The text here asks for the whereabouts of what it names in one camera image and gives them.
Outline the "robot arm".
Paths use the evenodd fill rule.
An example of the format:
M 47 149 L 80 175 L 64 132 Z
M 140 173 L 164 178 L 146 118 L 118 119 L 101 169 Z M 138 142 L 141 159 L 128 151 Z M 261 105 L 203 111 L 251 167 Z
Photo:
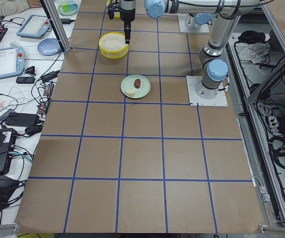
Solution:
M 208 42 L 200 51 L 204 76 L 196 86 L 199 96 L 214 98 L 228 73 L 227 64 L 219 59 L 240 16 L 265 4 L 261 0 L 146 0 L 144 8 L 151 18 L 165 13 L 210 13 L 217 19 Z

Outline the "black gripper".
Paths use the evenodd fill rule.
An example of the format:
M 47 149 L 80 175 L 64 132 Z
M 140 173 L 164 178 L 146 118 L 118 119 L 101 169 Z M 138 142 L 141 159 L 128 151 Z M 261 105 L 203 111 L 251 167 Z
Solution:
M 131 22 L 135 19 L 135 13 L 135 0 L 121 0 L 121 20 L 124 21 L 125 44 L 130 43 Z

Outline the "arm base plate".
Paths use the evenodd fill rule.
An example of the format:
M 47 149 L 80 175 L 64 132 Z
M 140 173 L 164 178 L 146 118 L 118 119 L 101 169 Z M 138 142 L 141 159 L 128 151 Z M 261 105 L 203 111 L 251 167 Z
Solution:
M 227 107 L 224 86 L 221 82 L 217 89 L 207 89 L 202 85 L 202 76 L 187 76 L 190 106 Z
M 185 34 L 209 34 L 208 23 L 210 20 L 209 13 L 178 14 L 180 32 Z

